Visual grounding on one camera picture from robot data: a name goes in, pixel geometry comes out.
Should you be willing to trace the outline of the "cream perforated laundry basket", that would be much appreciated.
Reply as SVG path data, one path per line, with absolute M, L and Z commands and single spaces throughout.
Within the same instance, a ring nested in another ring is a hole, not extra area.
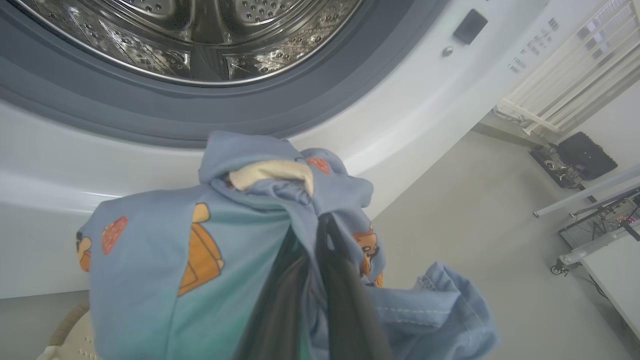
M 89 301 L 76 305 L 62 319 L 35 360 L 102 360 L 95 348 Z

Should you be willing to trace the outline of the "black square door latch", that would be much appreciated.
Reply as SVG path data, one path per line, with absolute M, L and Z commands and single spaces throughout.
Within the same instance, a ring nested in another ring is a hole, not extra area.
M 464 45 L 471 45 L 489 20 L 476 9 L 471 9 L 453 32 L 453 37 Z

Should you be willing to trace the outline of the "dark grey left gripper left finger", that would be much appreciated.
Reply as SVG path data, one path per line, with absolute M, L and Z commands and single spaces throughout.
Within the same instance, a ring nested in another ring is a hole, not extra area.
M 304 335 L 310 257 L 288 228 L 235 350 L 235 360 L 311 360 Z

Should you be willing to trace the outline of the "black equipment on floor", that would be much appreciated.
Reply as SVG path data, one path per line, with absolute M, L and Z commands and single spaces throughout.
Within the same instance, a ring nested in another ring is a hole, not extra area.
M 558 145 L 535 146 L 529 151 L 554 182 L 565 189 L 576 189 L 618 167 L 601 146 L 583 132 L 576 132 Z

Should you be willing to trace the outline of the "white table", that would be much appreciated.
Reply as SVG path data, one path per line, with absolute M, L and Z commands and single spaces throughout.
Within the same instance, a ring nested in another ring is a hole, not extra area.
M 582 264 L 640 340 L 640 241 L 618 235 L 586 255 Z

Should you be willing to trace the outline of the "blue cartoon print clothing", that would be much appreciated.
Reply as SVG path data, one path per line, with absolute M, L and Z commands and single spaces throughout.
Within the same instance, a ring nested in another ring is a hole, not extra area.
M 310 257 L 310 360 L 330 360 L 316 243 L 332 214 L 393 360 L 483 360 L 499 334 L 473 283 L 435 262 L 410 289 L 383 287 L 386 253 L 364 212 L 374 192 L 323 148 L 216 131 L 199 183 L 102 202 L 76 235 L 103 360 L 235 360 L 288 228 Z

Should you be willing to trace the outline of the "grey wheeled equipment stand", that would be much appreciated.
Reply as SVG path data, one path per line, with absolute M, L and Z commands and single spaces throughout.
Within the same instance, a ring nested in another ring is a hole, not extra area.
M 595 185 L 578 185 L 578 193 L 533 212 L 535 218 L 551 214 L 587 199 L 590 204 L 572 212 L 572 223 L 558 233 L 572 248 L 550 267 L 553 275 L 566 276 L 595 251 L 614 241 L 620 232 L 640 241 L 640 164 Z

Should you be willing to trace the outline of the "white front-load washing machine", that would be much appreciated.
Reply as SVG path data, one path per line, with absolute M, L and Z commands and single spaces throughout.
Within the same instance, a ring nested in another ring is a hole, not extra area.
M 329 148 L 375 186 L 381 214 L 422 176 L 521 69 L 530 39 L 557 32 L 560 0 L 450 0 L 414 48 L 345 110 L 284 137 Z M 470 45 L 453 33 L 471 9 L 488 23 Z M 108 199 L 197 183 L 202 148 L 146 145 L 48 120 L 0 99 L 0 299 L 85 289 L 63 245 Z

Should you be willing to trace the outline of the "white metal railing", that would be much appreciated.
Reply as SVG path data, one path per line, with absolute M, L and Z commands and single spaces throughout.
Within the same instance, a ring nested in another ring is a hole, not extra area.
M 526 135 L 565 136 L 640 77 L 640 0 L 606 0 L 493 109 Z

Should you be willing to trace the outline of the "grey rubber door gasket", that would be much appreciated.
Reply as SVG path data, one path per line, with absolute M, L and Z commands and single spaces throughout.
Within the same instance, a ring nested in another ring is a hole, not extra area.
M 350 107 L 413 50 L 451 0 L 363 0 L 292 70 L 235 86 L 167 82 L 98 58 L 0 0 L 0 100 L 96 135 L 203 148 L 210 132 L 287 138 Z

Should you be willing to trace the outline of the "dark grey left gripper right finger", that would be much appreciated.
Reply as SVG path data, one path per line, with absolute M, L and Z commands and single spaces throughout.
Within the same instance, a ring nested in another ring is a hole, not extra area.
M 329 360 L 394 360 L 378 313 L 331 213 L 318 218 L 316 257 L 326 291 Z

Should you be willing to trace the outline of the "stainless steel washer drum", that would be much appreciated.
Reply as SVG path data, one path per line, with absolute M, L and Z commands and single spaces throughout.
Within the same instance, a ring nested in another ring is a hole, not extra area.
M 363 0 L 7 0 L 60 39 L 151 78 L 260 82 L 322 50 Z

